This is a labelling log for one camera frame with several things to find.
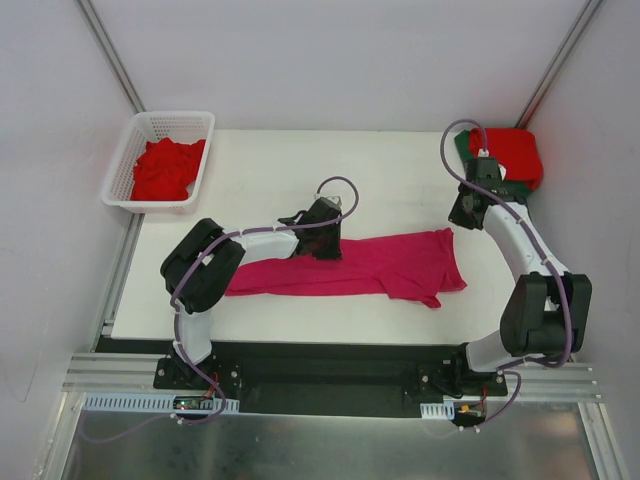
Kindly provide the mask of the pink t shirt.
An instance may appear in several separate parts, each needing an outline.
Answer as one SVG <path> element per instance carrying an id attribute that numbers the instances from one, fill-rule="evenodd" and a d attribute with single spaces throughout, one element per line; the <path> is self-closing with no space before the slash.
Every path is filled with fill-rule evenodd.
<path id="1" fill-rule="evenodd" d="M 357 296 L 384 294 L 393 300 L 438 309 L 440 293 L 459 292 L 454 232 L 449 229 L 341 241 L 342 258 L 269 259 L 239 267 L 226 295 Z"/>

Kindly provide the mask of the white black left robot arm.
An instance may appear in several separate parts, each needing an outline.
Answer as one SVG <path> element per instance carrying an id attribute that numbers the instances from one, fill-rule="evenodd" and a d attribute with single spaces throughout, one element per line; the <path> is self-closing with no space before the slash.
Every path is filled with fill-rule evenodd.
<path id="1" fill-rule="evenodd" d="M 205 218 L 187 233 L 160 268 L 175 310 L 173 349 L 181 360 L 176 374 L 187 387 L 199 389 L 210 381 L 211 310 L 239 267 L 306 255 L 338 260 L 341 218 L 340 205 L 319 196 L 309 209 L 271 227 L 227 233 Z"/>

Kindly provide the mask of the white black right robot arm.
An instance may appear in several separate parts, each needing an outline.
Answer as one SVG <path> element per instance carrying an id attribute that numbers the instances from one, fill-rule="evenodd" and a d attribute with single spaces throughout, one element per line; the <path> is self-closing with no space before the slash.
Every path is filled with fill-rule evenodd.
<path id="1" fill-rule="evenodd" d="M 466 360 L 449 373 L 452 388 L 470 395 L 485 372 L 525 362 L 563 366 L 584 341 L 592 283 L 560 262 L 536 231 L 526 199 L 503 179 L 491 157 L 470 160 L 449 214 L 453 224 L 486 232 L 515 281 L 496 332 L 466 345 Z"/>

